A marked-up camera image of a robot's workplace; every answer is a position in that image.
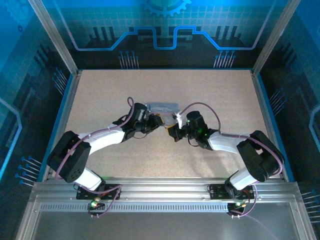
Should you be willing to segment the lit connector box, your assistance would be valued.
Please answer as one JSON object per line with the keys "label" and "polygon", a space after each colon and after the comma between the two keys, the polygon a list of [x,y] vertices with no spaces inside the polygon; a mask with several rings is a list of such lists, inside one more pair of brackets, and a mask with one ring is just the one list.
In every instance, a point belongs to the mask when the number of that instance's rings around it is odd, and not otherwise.
{"label": "lit connector box", "polygon": [[87,210],[88,212],[97,211],[101,210],[104,206],[105,204],[101,202],[100,198],[95,198],[88,204]]}
{"label": "lit connector box", "polygon": [[227,209],[230,213],[238,213],[243,214],[245,212],[246,203],[244,202],[234,202],[234,203],[228,203]]}

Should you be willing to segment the aluminium table edge rail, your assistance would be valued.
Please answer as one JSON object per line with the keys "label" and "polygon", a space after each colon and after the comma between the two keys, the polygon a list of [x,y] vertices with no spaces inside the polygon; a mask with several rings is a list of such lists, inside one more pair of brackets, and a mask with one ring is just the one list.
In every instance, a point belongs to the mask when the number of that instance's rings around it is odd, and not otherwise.
{"label": "aluminium table edge rail", "polygon": [[[246,203],[245,209],[259,204],[271,204],[289,207],[298,212],[303,200],[297,183],[285,182],[280,179],[270,179],[257,183],[253,187],[254,199],[210,199],[207,191],[209,184],[223,184],[224,180],[214,178],[111,178],[108,184],[122,186],[116,201],[101,200],[105,206],[93,213],[102,213],[111,208],[114,203]],[[90,203],[92,200],[76,199],[77,189],[73,184],[62,181],[36,183],[28,200],[28,207],[33,213],[39,213],[39,207],[44,203]]]}

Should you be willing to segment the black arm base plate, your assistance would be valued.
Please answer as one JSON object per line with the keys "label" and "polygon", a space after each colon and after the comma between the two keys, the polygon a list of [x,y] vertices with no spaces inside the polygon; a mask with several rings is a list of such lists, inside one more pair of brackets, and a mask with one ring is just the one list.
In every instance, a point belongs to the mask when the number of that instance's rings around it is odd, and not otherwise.
{"label": "black arm base plate", "polygon": [[208,184],[207,191],[211,200],[253,200],[255,198],[252,186],[237,190],[231,185]]}
{"label": "black arm base plate", "polygon": [[[110,190],[112,188],[116,188],[117,186],[118,186],[117,184],[106,184],[102,182],[95,191],[103,192],[103,191]],[[113,191],[110,191],[109,193],[95,194],[79,186],[77,188],[76,199],[77,200],[94,200],[95,198],[100,198],[101,200],[112,200],[116,196],[117,190],[118,189],[116,188]]]}

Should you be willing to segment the aluminium side rail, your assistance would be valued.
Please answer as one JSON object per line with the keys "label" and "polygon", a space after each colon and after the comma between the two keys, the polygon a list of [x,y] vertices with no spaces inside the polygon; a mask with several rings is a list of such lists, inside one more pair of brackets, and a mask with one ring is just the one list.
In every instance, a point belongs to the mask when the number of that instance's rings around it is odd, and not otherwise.
{"label": "aluminium side rail", "polygon": [[288,157],[281,139],[275,116],[271,108],[271,104],[269,102],[269,98],[267,96],[267,91],[260,75],[255,75],[252,70],[250,71],[250,73],[269,139],[274,143],[274,145],[284,156],[283,170],[280,174],[280,178],[285,180],[286,182],[291,182],[291,168],[290,165],[288,165]]}
{"label": "aluminium side rail", "polygon": [[65,93],[62,97],[62,101],[57,113],[57,117],[53,125],[52,133],[44,154],[42,165],[37,177],[37,182],[43,182],[47,178],[48,157],[51,151],[53,150],[53,148],[55,147],[55,145],[57,144],[57,142],[59,141],[60,137],[63,135],[63,133],[66,130],[70,112],[71,112],[75,95],[77,92],[78,84],[81,78],[81,74],[82,74],[82,70],[80,70],[77,75],[71,75],[68,80]]}

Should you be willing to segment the aluminium frame post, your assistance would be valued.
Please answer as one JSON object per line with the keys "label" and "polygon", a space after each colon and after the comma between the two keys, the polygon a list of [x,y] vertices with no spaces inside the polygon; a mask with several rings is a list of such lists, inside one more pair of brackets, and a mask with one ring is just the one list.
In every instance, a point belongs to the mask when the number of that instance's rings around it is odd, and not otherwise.
{"label": "aluminium frame post", "polygon": [[288,0],[282,13],[280,14],[275,26],[273,27],[264,47],[262,48],[253,68],[252,76],[257,77],[268,60],[270,54],[272,53],[276,43],[282,36],[285,28],[287,27],[289,21],[291,20],[293,14],[295,13],[301,0]]}
{"label": "aluminium frame post", "polygon": [[50,40],[52,41],[57,52],[59,53],[64,64],[66,65],[67,69],[73,76],[77,76],[78,68],[42,0],[28,0],[28,2],[31,5],[36,16],[38,17],[43,28],[45,29]]}

